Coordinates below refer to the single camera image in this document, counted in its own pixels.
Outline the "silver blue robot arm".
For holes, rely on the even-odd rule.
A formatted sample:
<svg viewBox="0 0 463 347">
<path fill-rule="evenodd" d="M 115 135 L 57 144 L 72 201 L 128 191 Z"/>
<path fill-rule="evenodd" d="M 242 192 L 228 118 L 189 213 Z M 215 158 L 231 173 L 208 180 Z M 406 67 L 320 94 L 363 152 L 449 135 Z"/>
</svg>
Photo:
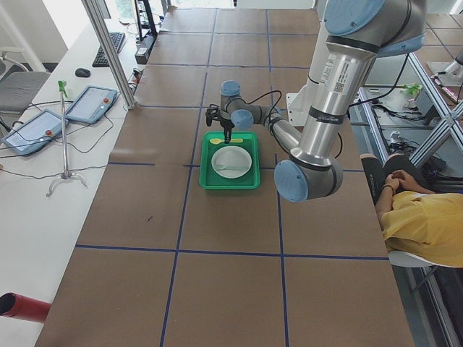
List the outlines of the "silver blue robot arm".
<svg viewBox="0 0 463 347">
<path fill-rule="evenodd" d="M 328 1 L 306 85 L 289 104 L 301 110 L 304 129 L 295 129 L 274 106 L 246 102 L 235 81 L 221 86 L 216 111 L 229 142 L 232 129 L 263 125 L 289 157 L 275 167 L 279 194 L 291 202 L 327 197 L 341 186 L 343 171 L 331 148 L 355 94 L 378 57 L 419 49 L 425 38 L 426 1 Z"/>
</svg>

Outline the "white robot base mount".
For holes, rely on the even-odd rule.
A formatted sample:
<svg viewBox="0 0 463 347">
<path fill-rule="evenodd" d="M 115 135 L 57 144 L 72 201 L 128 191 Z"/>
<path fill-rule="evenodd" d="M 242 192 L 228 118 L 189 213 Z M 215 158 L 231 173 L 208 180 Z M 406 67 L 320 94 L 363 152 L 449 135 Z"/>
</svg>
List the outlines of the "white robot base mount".
<svg viewBox="0 0 463 347">
<path fill-rule="evenodd" d="M 286 109 L 289 123 L 292 126 L 303 127 L 305 125 L 309 107 L 305 92 L 286 94 Z"/>
</svg>

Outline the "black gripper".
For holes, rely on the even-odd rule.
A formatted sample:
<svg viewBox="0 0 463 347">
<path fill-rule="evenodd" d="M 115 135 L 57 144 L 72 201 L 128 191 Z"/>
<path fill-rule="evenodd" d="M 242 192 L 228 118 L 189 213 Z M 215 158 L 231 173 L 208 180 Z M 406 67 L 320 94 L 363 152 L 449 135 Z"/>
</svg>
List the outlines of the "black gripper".
<svg viewBox="0 0 463 347">
<path fill-rule="evenodd" d="M 230 121 L 223 121 L 224 143 L 229 144 L 232 138 L 233 124 Z"/>
</svg>

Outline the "person's clasped hands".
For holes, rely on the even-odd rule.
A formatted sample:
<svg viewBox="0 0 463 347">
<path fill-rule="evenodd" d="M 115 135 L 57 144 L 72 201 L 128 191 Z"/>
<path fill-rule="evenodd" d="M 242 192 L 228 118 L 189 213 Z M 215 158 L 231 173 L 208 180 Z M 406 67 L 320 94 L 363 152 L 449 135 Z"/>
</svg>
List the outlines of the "person's clasped hands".
<svg viewBox="0 0 463 347">
<path fill-rule="evenodd" d="M 399 189 L 407 190 L 410 188 L 410 184 L 413 181 L 413 176 L 411 176 L 405 170 L 395 170 L 386 177 L 384 184 L 391 186 L 394 191 Z"/>
</svg>

